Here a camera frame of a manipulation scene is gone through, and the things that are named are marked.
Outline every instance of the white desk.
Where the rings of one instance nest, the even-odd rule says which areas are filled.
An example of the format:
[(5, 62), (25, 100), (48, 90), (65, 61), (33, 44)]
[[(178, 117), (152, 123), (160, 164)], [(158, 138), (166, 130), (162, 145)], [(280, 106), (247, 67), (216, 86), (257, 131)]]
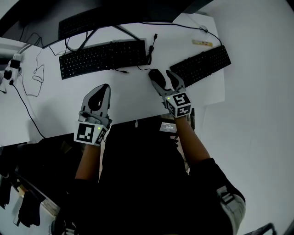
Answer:
[[(174, 22), (191, 27), (204, 25), (211, 33), (218, 35), (213, 18), (208, 16), (181, 14)], [(200, 30), (138, 23), (127, 24), (124, 27), (137, 37), (146, 40), (146, 51), (153, 43), (154, 35), (158, 34), (152, 53), (152, 64), (142, 66), (142, 68), (158, 68), (163, 75), (171, 65), (210, 49), (206, 46), (193, 45), (192, 39), (210, 41), (214, 45), (219, 44), (216, 38)], [(78, 48), (84, 39), (85, 34), (77, 35), (71, 38), (69, 46)], [(90, 38), (87, 45), (120, 39), (131, 39), (131, 37), (113, 27), (102, 28)], [(53, 45), (52, 49), (55, 53), (64, 50), (64, 41)], [(36, 68), (35, 58), (39, 51), (39, 47), (32, 46), (24, 52), (21, 67), (27, 93), (36, 94), (39, 89), (40, 84), (31, 78)], [(114, 124), (167, 113), (161, 104), (161, 97), (150, 82), (149, 71), (127, 67), (124, 70), (130, 72), (129, 74), (110, 70), (61, 80), (58, 56), (54, 57), (49, 48), (42, 50), (38, 61), (39, 65), (45, 64), (44, 83), (39, 97), (24, 94), (21, 78), (17, 81), (17, 89), (45, 137), (74, 132), (75, 121), (78, 119), (84, 96), (94, 87), (104, 83), (111, 87), (111, 103), (108, 113)], [(0, 145), (40, 140), (41, 137), (16, 91), (8, 85), (7, 81), (4, 82), (6, 82), (7, 94), (0, 94)], [(187, 91), (194, 107), (224, 101), (223, 70), (188, 87)]]

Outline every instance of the black monitor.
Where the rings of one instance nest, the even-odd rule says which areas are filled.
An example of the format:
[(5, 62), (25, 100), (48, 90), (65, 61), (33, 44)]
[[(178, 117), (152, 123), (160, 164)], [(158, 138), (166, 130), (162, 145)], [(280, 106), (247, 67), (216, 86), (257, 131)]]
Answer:
[[(212, 0), (19, 0), (0, 20), (0, 36), (34, 44), (42, 37), (44, 47), (69, 36), (107, 26), (136, 22), (173, 22), (188, 9), (195, 12)], [(60, 24), (74, 16), (85, 17), (87, 27), (62, 34)]]

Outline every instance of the black computer mouse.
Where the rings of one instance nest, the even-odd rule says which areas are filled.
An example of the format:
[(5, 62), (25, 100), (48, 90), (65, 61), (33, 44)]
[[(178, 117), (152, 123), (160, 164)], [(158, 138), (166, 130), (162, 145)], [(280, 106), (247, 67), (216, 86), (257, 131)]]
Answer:
[(165, 78), (158, 69), (152, 69), (148, 75), (152, 81), (156, 82), (162, 88), (165, 88)]

